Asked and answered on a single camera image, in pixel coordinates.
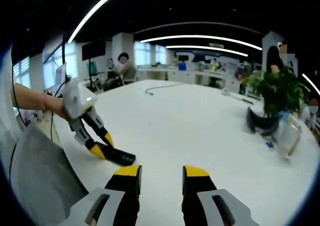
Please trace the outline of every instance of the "green leaves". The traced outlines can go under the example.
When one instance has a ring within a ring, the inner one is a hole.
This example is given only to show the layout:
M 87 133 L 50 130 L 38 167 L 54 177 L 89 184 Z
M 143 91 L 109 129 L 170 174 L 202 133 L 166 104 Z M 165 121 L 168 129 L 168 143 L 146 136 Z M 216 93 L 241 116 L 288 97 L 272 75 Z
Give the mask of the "green leaves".
M 280 111 L 299 110 L 299 99 L 304 98 L 304 85 L 287 68 L 279 73 L 264 73 L 263 80 L 252 75 L 244 80 L 244 85 L 250 84 L 257 95 L 264 98 L 264 110 L 268 116 L 278 115 Z

